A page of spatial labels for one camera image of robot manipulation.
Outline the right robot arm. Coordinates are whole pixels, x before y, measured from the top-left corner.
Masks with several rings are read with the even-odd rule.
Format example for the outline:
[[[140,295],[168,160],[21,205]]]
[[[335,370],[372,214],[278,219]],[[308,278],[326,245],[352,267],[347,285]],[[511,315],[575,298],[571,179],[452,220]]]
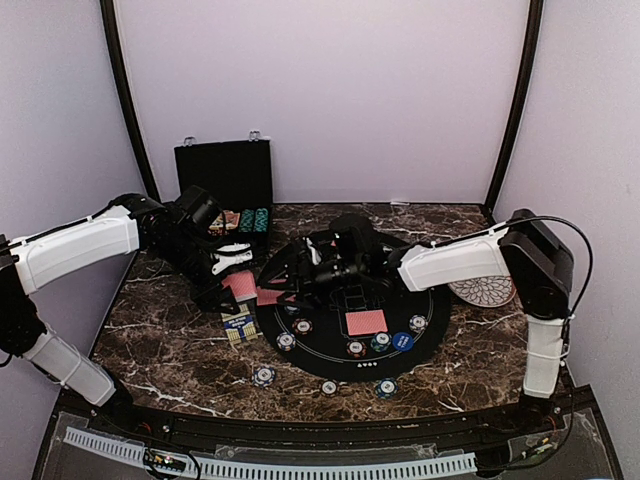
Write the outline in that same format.
[[[510,413],[521,434],[549,416],[566,349],[574,259],[531,211],[453,240],[408,245],[344,214],[293,239],[258,279],[259,327],[294,366],[323,379],[372,381],[382,398],[444,339],[451,301],[481,307],[521,302],[527,320],[523,393]]]

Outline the blue green chip stack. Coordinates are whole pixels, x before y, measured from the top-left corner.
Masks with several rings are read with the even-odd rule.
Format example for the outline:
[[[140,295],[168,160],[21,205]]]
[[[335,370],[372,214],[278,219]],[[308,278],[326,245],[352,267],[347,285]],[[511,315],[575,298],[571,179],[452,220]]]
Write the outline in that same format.
[[[397,394],[399,386],[394,378],[384,378],[377,382],[375,393],[378,398],[389,399]]]

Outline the blue chip mat edge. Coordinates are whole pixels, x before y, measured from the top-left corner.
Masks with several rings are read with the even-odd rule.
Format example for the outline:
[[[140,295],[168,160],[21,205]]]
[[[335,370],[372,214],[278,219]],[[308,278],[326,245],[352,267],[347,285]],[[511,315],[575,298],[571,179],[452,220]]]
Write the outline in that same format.
[[[276,345],[283,352],[290,352],[296,347],[296,338],[289,332],[282,332],[276,337]]]

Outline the brown chip front mat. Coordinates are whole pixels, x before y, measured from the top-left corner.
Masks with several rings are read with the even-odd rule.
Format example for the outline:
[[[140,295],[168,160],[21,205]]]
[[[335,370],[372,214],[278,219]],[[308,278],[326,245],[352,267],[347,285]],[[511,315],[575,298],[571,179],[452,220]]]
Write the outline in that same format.
[[[359,340],[349,340],[346,345],[346,351],[350,357],[354,359],[362,358],[367,353],[367,347],[364,342]]]

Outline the dealt card front player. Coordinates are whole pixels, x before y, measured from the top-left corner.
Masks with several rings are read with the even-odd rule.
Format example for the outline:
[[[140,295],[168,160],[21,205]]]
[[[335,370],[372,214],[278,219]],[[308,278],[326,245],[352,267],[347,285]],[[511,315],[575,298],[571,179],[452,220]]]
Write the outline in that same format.
[[[384,311],[381,309],[348,312],[345,318],[348,335],[352,337],[388,331]]]

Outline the dealt card player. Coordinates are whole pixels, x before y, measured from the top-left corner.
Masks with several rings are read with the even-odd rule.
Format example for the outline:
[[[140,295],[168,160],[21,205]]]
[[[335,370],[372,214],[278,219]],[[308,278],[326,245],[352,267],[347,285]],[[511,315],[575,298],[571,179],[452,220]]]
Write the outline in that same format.
[[[388,331],[384,311],[381,309],[348,312],[345,318],[348,335],[352,337]]]
[[[256,305],[257,306],[269,306],[269,305],[277,305],[278,299],[284,294],[284,291],[265,289],[258,287],[257,288],[257,298]]]

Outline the blue white chip stack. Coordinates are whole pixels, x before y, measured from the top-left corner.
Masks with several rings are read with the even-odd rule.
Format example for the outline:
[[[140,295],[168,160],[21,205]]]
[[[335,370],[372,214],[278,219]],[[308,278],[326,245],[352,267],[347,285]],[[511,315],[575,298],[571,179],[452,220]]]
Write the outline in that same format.
[[[252,382],[254,386],[265,388],[276,379],[276,371],[269,366],[261,366],[253,371]]]

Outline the blue chip mat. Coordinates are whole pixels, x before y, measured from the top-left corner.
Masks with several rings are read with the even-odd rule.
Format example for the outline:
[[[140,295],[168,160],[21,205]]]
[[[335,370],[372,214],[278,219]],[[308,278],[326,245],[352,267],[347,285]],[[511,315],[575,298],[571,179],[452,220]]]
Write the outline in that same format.
[[[429,320],[423,315],[413,315],[409,320],[409,328],[412,332],[423,332],[429,324]]]

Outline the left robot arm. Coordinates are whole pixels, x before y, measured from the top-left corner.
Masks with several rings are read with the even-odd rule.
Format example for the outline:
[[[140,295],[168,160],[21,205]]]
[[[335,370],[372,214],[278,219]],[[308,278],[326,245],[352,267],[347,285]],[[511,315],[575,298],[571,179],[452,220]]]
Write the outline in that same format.
[[[102,409],[101,417],[120,436],[141,427],[125,387],[83,351],[65,341],[37,308],[46,312],[94,313],[106,297],[93,280],[99,264],[149,251],[190,284],[192,301],[203,312],[235,313],[238,305],[224,286],[219,251],[208,228],[221,214],[216,200],[190,187],[161,203],[128,193],[98,212],[37,234],[1,241],[1,350],[30,362],[60,387]]]

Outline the red-backed card deck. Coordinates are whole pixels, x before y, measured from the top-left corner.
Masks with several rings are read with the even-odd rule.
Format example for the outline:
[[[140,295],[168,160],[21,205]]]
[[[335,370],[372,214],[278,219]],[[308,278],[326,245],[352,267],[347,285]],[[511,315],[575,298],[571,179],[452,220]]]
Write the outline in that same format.
[[[227,276],[222,284],[230,287],[236,301],[244,302],[257,297],[257,287],[254,274],[248,270]]]

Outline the brown chip mat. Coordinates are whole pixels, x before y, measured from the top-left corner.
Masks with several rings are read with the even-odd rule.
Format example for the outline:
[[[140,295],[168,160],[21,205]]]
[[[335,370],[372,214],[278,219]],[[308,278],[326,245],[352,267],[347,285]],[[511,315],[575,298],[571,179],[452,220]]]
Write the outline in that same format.
[[[346,351],[350,357],[354,359],[362,358],[367,353],[367,347],[364,342],[359,340],[349,340],[346,345]]]
[[[292,328],[296,335],[304,336],[313,331],[313,323],[306,318],[299,318],[293,322]]]

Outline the brown white chip stack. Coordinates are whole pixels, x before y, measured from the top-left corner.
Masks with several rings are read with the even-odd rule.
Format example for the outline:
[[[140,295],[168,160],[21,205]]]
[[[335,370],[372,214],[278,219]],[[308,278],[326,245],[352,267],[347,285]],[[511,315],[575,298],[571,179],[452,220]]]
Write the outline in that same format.
[[[339,385],[333,380],[326,380],[320,386],[320,392],[327,397],[335,396],[339,391]]]

